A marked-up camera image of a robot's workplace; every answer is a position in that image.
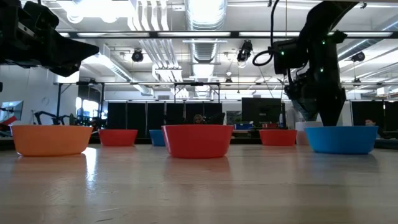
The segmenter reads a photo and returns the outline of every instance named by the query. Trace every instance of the security camera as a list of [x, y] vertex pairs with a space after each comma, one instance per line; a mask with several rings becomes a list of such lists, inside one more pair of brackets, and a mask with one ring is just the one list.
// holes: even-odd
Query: security camera
[[253, 51], [253, 45], [251, 44], [251, 41], [245, 40], [243, 42], [241, 50], [239, 50], [237, 60], [239, 62], [247, 61], [249, 59], [249, 57], [251, 56], [252, 51]]
[[133, 62], [142, 62], [144, 59], [144, 56], [142, 54], [142, 50], [141, 49], [134, 49], [134, 53], [132, 54], [131, 57]]
[[362, 62], [365, 60], [365, 54], [363, 52], [360, 52], [350, 58], [353, 62]]

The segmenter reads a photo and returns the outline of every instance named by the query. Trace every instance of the fluorescent light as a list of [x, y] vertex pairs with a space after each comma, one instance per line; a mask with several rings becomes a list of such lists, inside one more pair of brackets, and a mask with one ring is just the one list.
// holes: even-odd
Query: fluorescent light
[[138, 85], [174, 85], [174, 83], [171, 82], [142, 82], [142, 83], [138, 83]]
[[247, 82], [247, 83], [220, 83], [220, 85], [255, 85], [256, 83], [252, 83], [252, 82]]
[[159, 32], [159, 37], [229, 37], [231, 35], [230, 32], [203, 32], [203, 31], [195, 31], [195, 32]]
[[227, 40], [182, 40], [184, 44], [222, 44], [228, 43]]
[[109, 82], [109, 83], [105, 83], [105, 85], [130, 85], [130, 83], [128, 83], [128, 82], [126, 82], [126, 83]]
[[392, 32], [345, 32], [349, 37], [389, 37]]
[[149, 37], [148, 32], [79, 32], [79, 37]]
[[269, 37], [270, 32], [239, 32], [239, 36], [242, 37]]
[[[274, 32], [275, 37], [298, 37], [300, 32]], [[270, 37], [271, 32], [240, 32], [240, 37]]]
[[68, 33], [59, 33], [62, 37], [69, 37], [69, 34]]

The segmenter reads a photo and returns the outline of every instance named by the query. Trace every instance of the table surface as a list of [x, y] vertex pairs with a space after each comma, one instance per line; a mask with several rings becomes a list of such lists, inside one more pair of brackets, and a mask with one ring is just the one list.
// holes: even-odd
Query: table surface
[[219, 159], [164, 147], [0, 152], [1, 223], [398, 223], [398, 151], [315, 154], [231, 145]]

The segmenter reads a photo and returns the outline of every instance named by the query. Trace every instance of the blue bowl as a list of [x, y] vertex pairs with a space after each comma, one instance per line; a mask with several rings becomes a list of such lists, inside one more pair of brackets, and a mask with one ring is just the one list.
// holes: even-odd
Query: blue bowl
[[154, 146], [166, 146], [162, 130], [149, 130], [149, 134]]
[[305, 128], [315, 152], [330, 154], [369, 154], [377, 136], [377, 126], [329, 126]]

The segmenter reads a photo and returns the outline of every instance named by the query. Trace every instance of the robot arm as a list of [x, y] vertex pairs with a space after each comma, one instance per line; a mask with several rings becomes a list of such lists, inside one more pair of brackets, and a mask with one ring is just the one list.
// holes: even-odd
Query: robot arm
[[[355, 5], [357, 2], [323, 1], [310, 10], [298, 38], [272, 43], [275, 74], [289, 76], [285, 92], [306, 121], [315, 121], [319, 113], [324, 126], [337, 124], [346, 96], [336, 45], [347, 35], [329, 33]], [[309, 69], [293, 81], [290, 69], [308, 63]]]
[[55, 30], [58, 17], [32, 1], [21, 8], [20, 0], [0, 0], [0, 23], [0, 65], [43, 66], [69, 77], [99, 52], [97, 46], [62, 37]]

